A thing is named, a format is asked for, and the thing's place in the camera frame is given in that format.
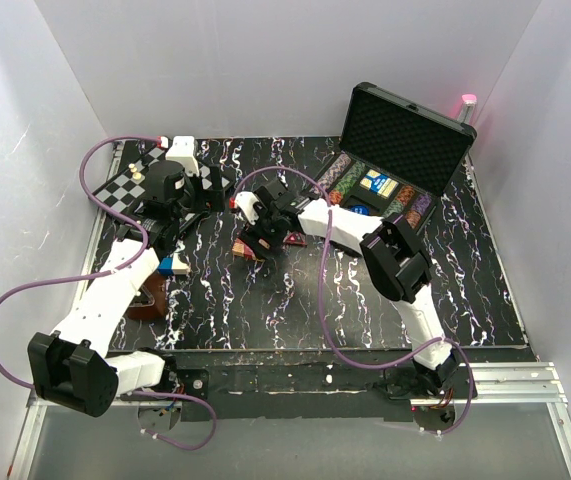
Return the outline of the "red black triangle all-in button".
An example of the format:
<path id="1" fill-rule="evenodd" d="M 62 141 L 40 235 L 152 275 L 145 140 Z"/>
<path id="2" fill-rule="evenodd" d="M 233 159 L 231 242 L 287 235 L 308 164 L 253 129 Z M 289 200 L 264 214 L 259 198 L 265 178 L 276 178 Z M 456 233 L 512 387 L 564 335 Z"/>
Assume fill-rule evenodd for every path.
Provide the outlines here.
<path id="1" fill-rule="evenodd" d="M 294 246 L 306 246 L 306 238 L 300 232 L 291 232 L 289 233 L 286 238 L 284 239 L 284 243 L 287 245 L 294 245 Z"/>

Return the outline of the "red yellow card deck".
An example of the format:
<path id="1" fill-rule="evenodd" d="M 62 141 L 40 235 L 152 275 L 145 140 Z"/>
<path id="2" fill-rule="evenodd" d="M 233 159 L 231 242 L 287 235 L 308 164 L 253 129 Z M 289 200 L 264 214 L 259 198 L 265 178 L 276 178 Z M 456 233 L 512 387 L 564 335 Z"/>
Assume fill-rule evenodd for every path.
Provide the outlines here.
<path id="1" fill-rule="evenodd" d="M 232 246 L 232 254 L 245 260 L 263 262 L 264 259 L 258 256 L 247 244 L 240 238 L 236 238 Z"/>

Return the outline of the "blue small blind button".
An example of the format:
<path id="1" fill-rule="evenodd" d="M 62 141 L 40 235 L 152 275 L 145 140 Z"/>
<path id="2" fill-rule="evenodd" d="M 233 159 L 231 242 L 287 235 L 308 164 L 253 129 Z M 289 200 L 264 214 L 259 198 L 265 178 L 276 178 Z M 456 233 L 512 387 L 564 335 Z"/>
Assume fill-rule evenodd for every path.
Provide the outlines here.
<path id="1" fill-rule="evenodd" d="M 366 215 L 366 216 L 368 216 L 370 213 L 369 208 L 367 206 L 364 206 L 364 205 L 353 205 L 350 207 L 350 210 L 354 213 Z"/>

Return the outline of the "blue white card deck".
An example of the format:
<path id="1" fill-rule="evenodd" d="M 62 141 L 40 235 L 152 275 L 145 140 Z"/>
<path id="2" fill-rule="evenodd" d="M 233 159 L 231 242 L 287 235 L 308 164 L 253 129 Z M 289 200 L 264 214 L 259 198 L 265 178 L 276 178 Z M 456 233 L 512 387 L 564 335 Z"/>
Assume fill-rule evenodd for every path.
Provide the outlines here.
<path id="1" fill-rule="evenodd" d="M 361 178 L 359 185 L 378 197 L 388 199 L 399 182 L 377 170 L 370 169 Z"/>

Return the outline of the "black poker chip case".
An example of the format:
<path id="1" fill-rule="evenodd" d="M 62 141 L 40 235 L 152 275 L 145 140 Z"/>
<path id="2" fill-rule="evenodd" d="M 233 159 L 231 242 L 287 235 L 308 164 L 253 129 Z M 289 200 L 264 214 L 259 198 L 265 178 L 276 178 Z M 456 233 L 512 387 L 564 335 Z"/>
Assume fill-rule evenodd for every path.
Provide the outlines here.
<path id="1" fill-rule="evenodd" d="M 341 153 L 399 182 L 388 199 L 378 197 L 359 183 L 344 195 L 339 206 L 350 210 L 364 205 L 370 216 L 383 216 L 389 204 L 405 185 L 416 193 L 405 205 L 406 215 L 414 201 L 429 194 L 433 201 L 414 230 L 425 228 L 441 197 L 451 183 L 463 159 L 476 140 L 476 130 L 468 124 L 442 115 L 409 99 L 393 94 L 369 82 L 357 84 L 351 93 L 338 152 L 322 167 L 317 180 Z M 336 182 L 325 190 L 334 190 Z"/>

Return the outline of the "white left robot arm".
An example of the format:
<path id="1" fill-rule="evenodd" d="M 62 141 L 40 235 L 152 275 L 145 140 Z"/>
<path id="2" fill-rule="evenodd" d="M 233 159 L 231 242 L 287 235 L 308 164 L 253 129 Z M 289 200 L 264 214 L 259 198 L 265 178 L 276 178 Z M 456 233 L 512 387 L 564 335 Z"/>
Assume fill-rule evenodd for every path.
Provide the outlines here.
<path id="1" fill-rule="evenodd" d="M 176 362 L 154 349 L 109 357 L 110 339 L 141 290 L 190 267 L 174 251 L 185 192 L 204 200 L 201 167 L 194 157 L 165 158 L 144 175 L 143 195 L 130 223 L 112 245 L 99 273 L 77 306 L 49 334 L 28 344 L 36 394 L 92 417 L 113 400 L 143 389 L 158 400 L 179 389 Z"/>

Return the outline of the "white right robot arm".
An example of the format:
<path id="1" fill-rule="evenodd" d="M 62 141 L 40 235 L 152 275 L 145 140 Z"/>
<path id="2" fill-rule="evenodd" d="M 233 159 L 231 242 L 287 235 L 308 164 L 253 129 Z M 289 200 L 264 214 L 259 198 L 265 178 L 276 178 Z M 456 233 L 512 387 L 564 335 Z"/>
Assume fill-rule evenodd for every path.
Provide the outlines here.
<path id="1" fill-rule="evenodd" d="M 323 238 L 361 257 L 371 283 L 406 327 L 419 389 L 434 398 L 451 389 L 458 359 L 443 340 L 432 298 L 431 258 L 403 215 L 362 215 L 318 195 L 296 195 L 279 180 L 237 193 L 230 206 L 246 220 L 241 241 L 259 258 L 278 252 L 289 233 Z"/>

